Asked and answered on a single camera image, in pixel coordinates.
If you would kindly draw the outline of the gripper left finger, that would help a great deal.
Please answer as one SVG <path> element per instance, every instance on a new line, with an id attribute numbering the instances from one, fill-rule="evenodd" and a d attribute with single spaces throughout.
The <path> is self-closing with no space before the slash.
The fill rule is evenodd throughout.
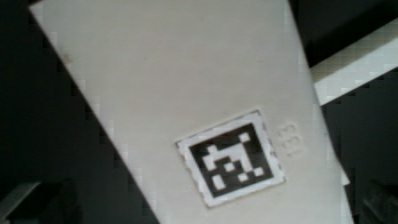
<path id="1" fill-rule="evenodd" d="M 0 198 L 0 224 L 78 224 L 71 180 L 21 183 Z"/>

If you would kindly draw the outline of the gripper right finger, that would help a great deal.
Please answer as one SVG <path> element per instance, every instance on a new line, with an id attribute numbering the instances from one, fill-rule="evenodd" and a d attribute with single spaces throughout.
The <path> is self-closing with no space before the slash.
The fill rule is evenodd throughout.
<path id="1" fill-rule="evenodd" d="M 398 184 L 369 181 L 361 199 L 359 224 L 398 224 Z"/>

